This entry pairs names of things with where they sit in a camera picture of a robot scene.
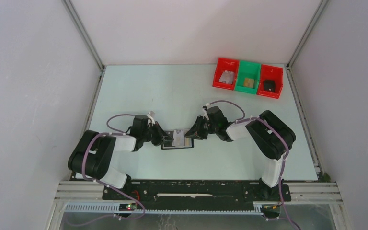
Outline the black leather card holder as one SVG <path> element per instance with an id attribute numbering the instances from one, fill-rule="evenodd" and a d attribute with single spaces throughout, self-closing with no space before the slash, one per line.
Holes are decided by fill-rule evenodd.
<path id="1" fill-rule="evenodd" d="M 191 149 L 194 147 L 194 140 L 186 138 L 185 134 L 189 129 L 175 129 L 166 130 L 166 133 L 173 138 L 173 141 L 162 144 L 162 150 L 178 150 L 178 149 Z"/>

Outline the thin white credit card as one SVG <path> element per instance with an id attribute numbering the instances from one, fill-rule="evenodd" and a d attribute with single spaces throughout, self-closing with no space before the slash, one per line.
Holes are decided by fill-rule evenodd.
<path id="1" fill-rule="evenodd" d="M 231 81 L 232 81 L 231 73 L 229 73 L 227 71 L 223 72 L 221 77 L 219 78 L 220 83 L 232 84 Z"/>

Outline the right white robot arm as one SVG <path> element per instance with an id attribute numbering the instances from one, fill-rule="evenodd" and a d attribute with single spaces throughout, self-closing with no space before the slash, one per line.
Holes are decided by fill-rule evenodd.
<path id="1" fill-rule="evenodd" d="M 193 126 L 185 133 L 186 138 L 204 140 L 215 134 L 222 141 L 232 142 L 241 138 L 252 138 L 267 158 L 264 172 L 260 177 L 260 196 L 265 200 L 274 199 L 282 180 L 285 160 L 293 143 L 294 131 L 272 111 L 265 110 L 258 117 L 228 121 L 217 106 L 204 106 L 204 114 L 197 117 Z"/>

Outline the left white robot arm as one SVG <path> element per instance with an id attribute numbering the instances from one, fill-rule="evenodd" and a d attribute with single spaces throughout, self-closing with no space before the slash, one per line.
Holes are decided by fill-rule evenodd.
<path id="1" fill-rule="evenodd" d="M 173 138 L 154 120 L 152 113 L 134 115 L 126 132 L 111 130 L 104 133 L 86 130 L 69 157 L 68 168 L 85 180 L 113 186 L 114 194 L 124 200 L 132 195 L 132 186 L 127 183 L 131 178 L 112 165 L 116 154 L 138 151 L 146 142 L 161 146 Z"/>

